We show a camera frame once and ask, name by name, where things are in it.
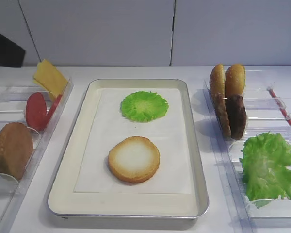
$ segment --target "white wall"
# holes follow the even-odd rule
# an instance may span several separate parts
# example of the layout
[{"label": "white wall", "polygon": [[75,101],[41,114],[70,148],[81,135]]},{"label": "white wall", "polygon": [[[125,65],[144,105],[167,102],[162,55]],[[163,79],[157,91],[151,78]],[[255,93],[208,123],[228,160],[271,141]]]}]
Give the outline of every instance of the white wall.
[{"label": "white wall", "polygon": [[291,65],[291,0],[177,0],[172,65]]},{"label": "white wall", "polygon": [[23,65],[36,65],[38,54],[17,0],[0,0],[0,34],[26,51]]},{"label": "white wall", "polygon": [[20,0],[41,59],[168,66],[174,0]]}]

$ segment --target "bottom bun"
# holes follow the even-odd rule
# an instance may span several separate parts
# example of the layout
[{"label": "bottom bun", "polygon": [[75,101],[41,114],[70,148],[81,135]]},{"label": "bottom bun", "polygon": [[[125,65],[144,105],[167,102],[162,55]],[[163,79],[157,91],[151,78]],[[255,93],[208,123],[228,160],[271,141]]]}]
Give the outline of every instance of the bottom bun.
[{"label": "bottom bun", "polygon": [[118,179],[141,183],[160,165],[160,152],[146,137],[132,136],[117,144],[108,155],[109,169]]}]

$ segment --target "black object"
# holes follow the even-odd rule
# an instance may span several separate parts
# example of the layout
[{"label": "black object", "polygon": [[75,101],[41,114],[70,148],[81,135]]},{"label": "black object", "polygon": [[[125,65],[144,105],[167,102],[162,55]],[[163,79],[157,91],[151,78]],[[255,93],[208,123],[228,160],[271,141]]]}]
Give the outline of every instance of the black object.
[{"label": "black object", "polygon": [[0,34],[0,66],[22,67],[26,51]]}]

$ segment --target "white table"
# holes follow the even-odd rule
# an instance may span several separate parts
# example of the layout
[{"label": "white table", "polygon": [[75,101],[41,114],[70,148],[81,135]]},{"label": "white table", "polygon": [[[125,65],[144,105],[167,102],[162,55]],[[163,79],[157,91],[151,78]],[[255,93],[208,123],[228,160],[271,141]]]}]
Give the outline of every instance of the white table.
[{"label": "white table", "polygon": [[[32,75],[36,67],[23,67],[19,69],[0,67],[0,85],[4,84],[32,84]],[[275,92],[279,97],[291,98],[291,67],[247,67],[254,70],[276,71],[274,80],[276,81]],[[212,67],[60,67],[60,70],[74,83],[74,88],[70,98],[62,113],[62,116],[53,133],[50,143],[41,160],[40,166],[33,178],[31,186],[22,203],[12,226],[12,233],[129,233],[129,232],[149,232],[149,230],[126,230],[118,229],[118,223],[110,225],[103,221],[97,222],[99,229],[75,228],[67,222],[55,223],[50,218],[50,212],[46,205],[47,189],[54,172],[55,165],[62,151],[68,134],[69,126],[76,113],[82,94],[90,81],[105,78],[164,78],[181,79],[188,85],[191,104],[193,108],[196,135],[201,152],[203,168],[205,172],[207,188],[210,199],[210,206],[197,223],[185,232],[234,232],[233,224],[227,207],[226,198],[212,145],[209,136],[213,136],[213,127],[206,124],[209,121],[209,112],[205,103],[202,91],[203,81],[209,76]],[[151,232],[164,232],[170,230],[152,230]],[[257,229],[258,233],[287,232],[288,229]]]}]

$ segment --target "top bun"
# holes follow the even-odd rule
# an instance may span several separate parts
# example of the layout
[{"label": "top bun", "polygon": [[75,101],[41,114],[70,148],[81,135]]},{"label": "top bun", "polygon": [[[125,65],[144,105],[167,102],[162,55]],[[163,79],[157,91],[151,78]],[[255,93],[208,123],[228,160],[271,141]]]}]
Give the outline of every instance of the top bun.
[{"label": "top bun", "polygon": [[225,73],[225,98],[241,95],[246,82],[246,70],[241,64],[231,65]]},{"label": "top bun", "polygon": [[225,71],[224,66],[222,64],[216,65],[211,74],[209,79],[209,88],[212,99],[214,99],[214,95],[220,93],[222,97],[225,96]]}]

